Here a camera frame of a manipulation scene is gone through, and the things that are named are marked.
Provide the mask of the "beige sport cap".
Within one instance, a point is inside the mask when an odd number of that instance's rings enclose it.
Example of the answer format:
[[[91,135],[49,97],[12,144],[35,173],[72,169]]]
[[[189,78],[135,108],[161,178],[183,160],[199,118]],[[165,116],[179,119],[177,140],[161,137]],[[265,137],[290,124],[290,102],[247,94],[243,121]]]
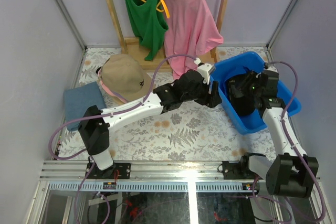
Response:
[[[103,64],[98,77],[112,92],[120,94],[128,102],[146,96],[155,87],[139,62],[127,54],[111,56]]]

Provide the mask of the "pink cap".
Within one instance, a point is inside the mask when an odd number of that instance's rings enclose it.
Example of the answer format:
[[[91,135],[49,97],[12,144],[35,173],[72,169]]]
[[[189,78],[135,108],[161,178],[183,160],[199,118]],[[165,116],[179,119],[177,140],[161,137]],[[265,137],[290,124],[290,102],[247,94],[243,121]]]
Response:
[[[118,93],[113,93],[102,81],[101,77],[98,78],[99,84],[101,85],[101,87],[104,89],[104,91],[110,95],[111,97],[114,98],[118,98],[122,103],[127,103],[128,101],[122,97],[121,95],[119,95]]]

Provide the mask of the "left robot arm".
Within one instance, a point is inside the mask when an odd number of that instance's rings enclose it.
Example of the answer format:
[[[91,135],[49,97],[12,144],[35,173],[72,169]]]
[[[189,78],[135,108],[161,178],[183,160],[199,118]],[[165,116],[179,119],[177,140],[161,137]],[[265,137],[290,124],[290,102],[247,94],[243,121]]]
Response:
[[[216,107],[222,102],[219,83],[211,81],[209,75],[202,76],[198,71],[190,70],[178,80],[155,88],[147,97],[111,109],[89,107],[78,128],[92,159],[87,166],[88,178],[118,176],[120,169],[109,151],[111,132],[143,118],[176,110],[188,101],[208,108]]]

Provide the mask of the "black sport cap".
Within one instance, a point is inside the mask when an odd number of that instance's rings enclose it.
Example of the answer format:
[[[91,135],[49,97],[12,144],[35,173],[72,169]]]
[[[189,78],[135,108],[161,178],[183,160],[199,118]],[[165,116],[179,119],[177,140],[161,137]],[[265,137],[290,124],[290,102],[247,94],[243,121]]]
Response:
[[[248,116],[255,111],[255,99],[261,94],[258,73],[249,71],[226,81],[227,98],[238,116]]]

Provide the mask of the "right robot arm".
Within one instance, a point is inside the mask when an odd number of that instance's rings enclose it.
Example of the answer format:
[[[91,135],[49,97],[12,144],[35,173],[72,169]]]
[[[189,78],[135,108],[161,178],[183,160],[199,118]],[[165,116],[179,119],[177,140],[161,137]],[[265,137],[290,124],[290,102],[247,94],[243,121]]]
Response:
[[[249,71],[237,87],[244,97],[253,101],[268,127],[277,155],[271,162],[264,154],[245,153],[240,159],[239,172],[245,179],[259,175],[271,195],[308,198],[319,164],[299,144],[289,123],[286,111],[289,105],[278,97],[278,82],[279,74],[275,70]]]

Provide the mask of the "purple cap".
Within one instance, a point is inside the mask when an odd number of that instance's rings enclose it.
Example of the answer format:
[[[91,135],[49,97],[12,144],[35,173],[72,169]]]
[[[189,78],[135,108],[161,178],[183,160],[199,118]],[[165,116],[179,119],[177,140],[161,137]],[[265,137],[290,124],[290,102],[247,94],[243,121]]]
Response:
[[[118,93],[112,92],[110,89],[106,88],[105,92],[110,95],[111,97],[118,97],[118,98],[124,98],[123,96],[121,96]]]

